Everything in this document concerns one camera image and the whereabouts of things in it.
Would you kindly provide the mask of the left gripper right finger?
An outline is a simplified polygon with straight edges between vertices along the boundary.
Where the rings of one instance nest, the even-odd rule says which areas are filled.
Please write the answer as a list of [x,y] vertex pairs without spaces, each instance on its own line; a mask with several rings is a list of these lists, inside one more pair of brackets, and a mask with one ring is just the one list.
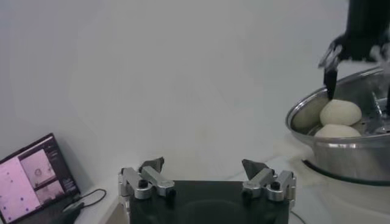
[[292,171],[283,170],[277,174],[265,163],[249,159],[243,159],[241,163],[248,177],[242,188],[242,196],[246,201],[262,195],[270,201],[296,200],[296,176]]

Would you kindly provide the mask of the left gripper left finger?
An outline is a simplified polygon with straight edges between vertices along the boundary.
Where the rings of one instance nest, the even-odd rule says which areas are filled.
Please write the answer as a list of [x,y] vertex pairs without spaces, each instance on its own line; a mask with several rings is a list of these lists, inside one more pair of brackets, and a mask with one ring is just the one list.
[[119,196],[130,197],[133,195],[138,200],[147,200],[155,191],[161,197],[175,197],[175,182],[165,178],[160,173],[164,163],[164,157],[160,157],[145,161],[137,169],[133,167],[122,168],[118,174]]

